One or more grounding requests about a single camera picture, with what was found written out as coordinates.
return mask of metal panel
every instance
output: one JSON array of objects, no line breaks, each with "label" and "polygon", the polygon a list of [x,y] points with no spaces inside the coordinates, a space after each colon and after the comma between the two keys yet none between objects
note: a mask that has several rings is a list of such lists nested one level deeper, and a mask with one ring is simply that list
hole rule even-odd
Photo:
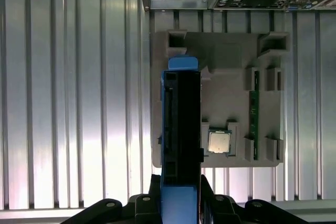
[{"label": "metal panel", "polygon": [[7,157],[7,142],[6,135],[4,133],[3,124],[7,120],[4,109],[6,110],[6,98],[4,94],[6,85],[6,32],[5,32],[5,0],[0,0],[0,210],[4,209],[5,201],[5,190],[4,190],[4,181],[7,180],[4,167],[8,167],[7,164],[4,164],[4,161],[8,159]]},{"label": "metal panel", "polygon": [[77,73],[82,199],[90,206],[103,197],[100,83],[100,0],[77,0]]},{"label": "metal panel", "polygon": [[51,129],[50,0],[30,0],[31,135],[34,162],[34,207],[54,206]]},{"label": "metal panel", "polygon": [[105,77],[104,128],[106,135],[105,181],[107,198],[127,203],[125,0],[103,0],[103,57]]},{"label": "metal panel", "polygon": [[285,113],[285,200],[294,200],[296,186],[295,151],[297,138],[297,69],[298,61],[293,50],[297,46],[296,24],[292,13],[285,14],[285,31],[291,35],[291,47],[282,59],[285,70],[284,113]]},{"label": "metal panel", "polygon": [[66,99],[65,99],[65,55],[66,55],[66,42],[65,42],[65,21],[66,14],[63,8],[63,0],[51,0],[54,1],[51,4],[51,15],[53,16],[52,22],[54,26],[51,29],[55,30],[53,54],[54,61],[51,71],[53,73],[52,78],[55,80],[53,89],[53,99],[54,104],[54,142],[57,150],[57,160],[53,163],[54,165],[54,197],[55,202],[58,202],[59,207],[66,208],[69,207],[68,198],[68,167],[67,167],[67,124],[66,124]]},{"label": "metal panel", "polygon": [[151,144],[151,79],[150,79],[150,14],[141,6],[141,123],[142,123],[142,192],[147,193],[152,174],[152,144]]},{"label": "metal panel", "polygon": [[317,103],[315,13],[297,14],[298,196],[317,199]]},{"label": "metal panel", "polygon": [[77,47],[76,47],[76,0],[64,0],[65,12],[65,96],[68,151],[68,196],[70,207],[79,206],[79,166],[77,134]]},{"label": "metal panel", "polygon": [[28,208],[26,3],[6,0],[6,102],[10,209]]},{"label": "metal panel", "polygon": [[127,0],[126,5],[126,115],[128,147],[129,196],[142,191],[142,148],[140,111],[140,24],[139,0]]},{"label": "metal panel", "polygon": [[321,178],[322,198],[336,199],[336,176],[335,176],[335,136],[336,127],[336,13],[322,12],[318,16],[320,30],[317,31],[317,38],[320,39],[320,62],[321,62]]}]

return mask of ribbed aluminum surface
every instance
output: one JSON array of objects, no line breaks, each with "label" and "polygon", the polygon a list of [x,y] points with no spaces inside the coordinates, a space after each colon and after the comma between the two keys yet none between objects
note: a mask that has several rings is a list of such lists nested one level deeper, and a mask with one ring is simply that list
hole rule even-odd
[{"label": "ribbed aluminum surface", "polygon": [[150,29],[291,33],[277,168],[207,168],[237,202],[336,199],[336,13],[153,12],[139,0],[1,0],[0,209],[147,191]]}]

